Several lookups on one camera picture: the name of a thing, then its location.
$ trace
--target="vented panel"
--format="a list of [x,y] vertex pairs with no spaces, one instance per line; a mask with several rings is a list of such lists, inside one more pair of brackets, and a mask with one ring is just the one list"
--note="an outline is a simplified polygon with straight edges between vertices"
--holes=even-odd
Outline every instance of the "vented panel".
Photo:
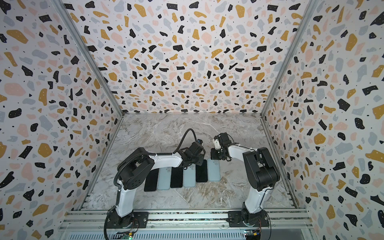
[[[119,239],[121,234],[108,234],[108,238]],[[71,232],[66,238],[68,240],[102,240],[104,239],[103,232]],[[243,240],[244,233],[241,230],[206,230],[206,231],[139,231],[133,239],[172,239],[172,240]]]

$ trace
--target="black mounting plate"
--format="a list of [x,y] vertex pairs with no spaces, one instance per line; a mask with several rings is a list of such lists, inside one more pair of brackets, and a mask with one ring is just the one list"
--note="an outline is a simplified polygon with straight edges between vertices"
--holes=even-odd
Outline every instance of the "black mounting plate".
[[148,222],[148,215],[148,212],[133,211],[125,217],[120,217],[117,214],[116,210],[113,210],[109,217],[110,221],[107,222],[107,228],[126,228],[131,224],[132,221],[134,222],[134,225],[130,226],[132,227],[132,229],[146,228]]
[[[265,220],[265,218],[267,217],[266,211],[261,210],[257,214],[260,216],[259,219],[262,224],[262,227],[269,227],[268,219]],[[227,222],[229,223],[229,227],[250,227],[244,224],[241,211],[228,211]],[[257,222],[252,227],[258,228],[259,226],[260,224]]]

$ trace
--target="marble floor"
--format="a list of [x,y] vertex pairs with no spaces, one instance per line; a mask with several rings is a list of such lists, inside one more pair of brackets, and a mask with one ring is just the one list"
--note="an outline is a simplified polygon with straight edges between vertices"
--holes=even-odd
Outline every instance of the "marble floor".
[[[149,152],[172,152],[184,132],[192,128],[203,141],[205,158],[210,158],[212,139],[229,133],[236,142],[248,147],[269,147],[258,114],[127,114],[117,134],[96,185],[82,210],[107,210],[116,201],[113,178],[117,166],[136,148]],[[182,147],[193,142],[188,133]],[[136,191],[134,209],[241,208],[250,185],[240,161],[220,161],[219,182],[197,183],[194,188],[144,192],[144,183]],[[280,181],[264,207],[291,207],[290,195]]]

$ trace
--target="terrazzo wallpaper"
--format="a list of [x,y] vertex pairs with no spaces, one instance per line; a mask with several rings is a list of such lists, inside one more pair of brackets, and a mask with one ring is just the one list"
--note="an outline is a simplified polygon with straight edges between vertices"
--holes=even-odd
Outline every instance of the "terrazzo wallpaper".
[[258,112],[304,0],[64,0],[124,112]]
[[53,239],[118,115],[49,1],[0,8],[0,239]]
[[384,239],[383,1],[319,1],[265,119],[319,239]]

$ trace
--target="terrazzo patterned wall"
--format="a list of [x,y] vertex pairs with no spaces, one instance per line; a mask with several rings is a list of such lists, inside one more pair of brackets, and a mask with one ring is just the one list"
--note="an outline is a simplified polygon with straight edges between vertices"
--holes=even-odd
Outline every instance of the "terrazzo patterned wall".
[[304,0],[65,0],[124,112],[258,112]]
[[319,1],[266,120],[319,239],[384,239],[383,1]]
[[52,239],[117,114],[49,1],[0,7],[0,239]]

